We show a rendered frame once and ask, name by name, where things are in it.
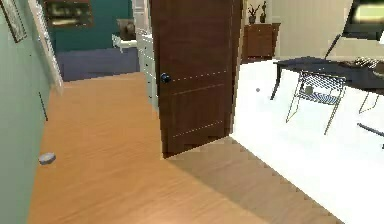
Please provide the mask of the thin black wall bar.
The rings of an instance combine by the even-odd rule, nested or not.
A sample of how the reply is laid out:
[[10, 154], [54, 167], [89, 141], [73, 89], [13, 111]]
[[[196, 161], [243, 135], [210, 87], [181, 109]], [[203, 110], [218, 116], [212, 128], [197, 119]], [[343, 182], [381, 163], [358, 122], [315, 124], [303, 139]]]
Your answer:
[[43, 97], [42, 97], [42, 94], [41, 94], [40, 91], [38, 92], [38, 95], [39, 95], [39, 99], [40, 99], [40, 103], [41, 103], [41, 108], [42, 108], [42, 111], [43, 111], [43, 115], [44, 115], [45, 121], [49, 121], [49, 118], [48, 118], [48, 115], [47, 115], [47, 111], [46, 111], [46, 107], [45, 107], [45, 103], [44, 103], [44, 100], [43, 100]]

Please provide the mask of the white door frame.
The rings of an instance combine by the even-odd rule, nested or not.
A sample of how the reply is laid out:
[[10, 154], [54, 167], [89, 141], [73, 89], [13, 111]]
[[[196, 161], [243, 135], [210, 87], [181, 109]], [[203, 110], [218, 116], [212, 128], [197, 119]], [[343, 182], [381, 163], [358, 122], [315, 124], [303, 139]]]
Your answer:
[[45, 21], [43, 7], [38, 3], [38, 0], [27, 0], [31, 10], [33, 20], [38, 32], [38, 40], [42, 46], [47, 64], [50, 69], [52, 87], [62, 93], [64, 90], [63, 79], [60, 72], [60, 67], [57, 62], [55, 52], [51, 43], [48, 26]]

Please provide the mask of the dark framed wall picture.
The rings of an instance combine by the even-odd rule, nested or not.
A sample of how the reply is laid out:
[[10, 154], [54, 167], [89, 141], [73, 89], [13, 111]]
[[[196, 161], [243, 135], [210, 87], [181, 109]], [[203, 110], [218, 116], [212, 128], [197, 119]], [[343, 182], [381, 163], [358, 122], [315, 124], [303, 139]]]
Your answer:
[[90, 0], [45, 0], [46, 21], [51, 27], [89, 27], [93, 25]]

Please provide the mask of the dark potted house plant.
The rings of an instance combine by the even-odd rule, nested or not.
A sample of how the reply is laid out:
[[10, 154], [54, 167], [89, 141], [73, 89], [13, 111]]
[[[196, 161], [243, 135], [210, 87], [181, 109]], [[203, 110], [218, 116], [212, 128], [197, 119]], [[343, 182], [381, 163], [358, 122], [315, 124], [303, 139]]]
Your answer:
[[264, 0], [261, 8], [262, 8], [262, 13], [260, 14], [260, 23], [266, 23], [266, 4], [267, 4], [267, 1]]
[[250, 5], [250, 7], [248, 8], [248, 13], [249, 13], [248, 21], [250, 24], [255, 23], [256, 13], [257, 13], [259, 8], [260, 8], [260, 6], [257, 6], [256, 8], [254, 8], [253, 5]]

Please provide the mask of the black table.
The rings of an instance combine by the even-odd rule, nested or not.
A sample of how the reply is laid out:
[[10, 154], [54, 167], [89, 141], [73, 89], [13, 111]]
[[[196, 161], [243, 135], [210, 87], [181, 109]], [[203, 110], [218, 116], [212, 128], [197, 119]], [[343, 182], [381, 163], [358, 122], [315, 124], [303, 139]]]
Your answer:
[[282, 70], [293, 72], [302, 70], [329, 74], [346, 78], [346, 85], [351, 88], [376, 93], [384, 96], [384, 78], [376, 76], [372, 69], [367, 67], [351, 67], [337, 61], [315, 58], [311, 56], [280, 60], [277, 66], [276, 81], [270, 99], [273, 100], [280, 85]]

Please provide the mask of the dark brown room door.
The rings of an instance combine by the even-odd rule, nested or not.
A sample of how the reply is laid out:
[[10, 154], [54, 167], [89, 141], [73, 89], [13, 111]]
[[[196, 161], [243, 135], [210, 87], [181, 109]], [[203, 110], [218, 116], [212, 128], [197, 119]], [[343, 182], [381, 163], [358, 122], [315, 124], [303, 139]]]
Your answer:
[[232, 131], [242, 9], [243, 0], [150, 0], [165, 158]]

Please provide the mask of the window with dark frame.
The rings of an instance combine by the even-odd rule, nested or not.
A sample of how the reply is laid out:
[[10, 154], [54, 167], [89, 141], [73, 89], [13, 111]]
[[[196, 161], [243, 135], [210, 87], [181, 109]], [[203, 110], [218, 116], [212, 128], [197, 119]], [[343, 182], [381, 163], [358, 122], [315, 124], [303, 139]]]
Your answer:
[[379, 41], [384, 31], [384, 0], [353, 0], [342, 36]]

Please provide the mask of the white chest of drawers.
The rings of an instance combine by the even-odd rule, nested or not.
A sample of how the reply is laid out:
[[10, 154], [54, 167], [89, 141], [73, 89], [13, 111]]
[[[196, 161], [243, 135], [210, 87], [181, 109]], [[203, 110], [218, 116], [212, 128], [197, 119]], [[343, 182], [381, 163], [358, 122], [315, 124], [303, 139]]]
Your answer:
[[153, 50], [153, 38], [150, 33], [140, 32], [137, 35], [137, 50], [140, 71], [146, 78], [148, 101], [155, 111], [158, 110], [158, 95]]

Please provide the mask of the brown wooden cabinet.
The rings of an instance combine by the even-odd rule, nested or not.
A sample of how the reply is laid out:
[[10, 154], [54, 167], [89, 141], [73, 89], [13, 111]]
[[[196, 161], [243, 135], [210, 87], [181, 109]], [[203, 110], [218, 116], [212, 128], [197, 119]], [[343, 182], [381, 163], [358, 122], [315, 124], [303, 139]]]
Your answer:
[[260, 23], [245, 26], [242, 61], [272, 59], [275, 55], [279, 23]]

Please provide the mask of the grey round floor disc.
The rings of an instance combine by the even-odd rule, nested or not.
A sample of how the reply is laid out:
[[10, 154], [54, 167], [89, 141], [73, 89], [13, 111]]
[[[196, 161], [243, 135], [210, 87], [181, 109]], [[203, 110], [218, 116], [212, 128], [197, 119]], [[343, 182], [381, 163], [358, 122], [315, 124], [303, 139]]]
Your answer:
[[38, 157], [38, 161], [41, 165], [51, 164], [56, 159], [56, 155], [53, 152], [47, 152], [41, 154]]

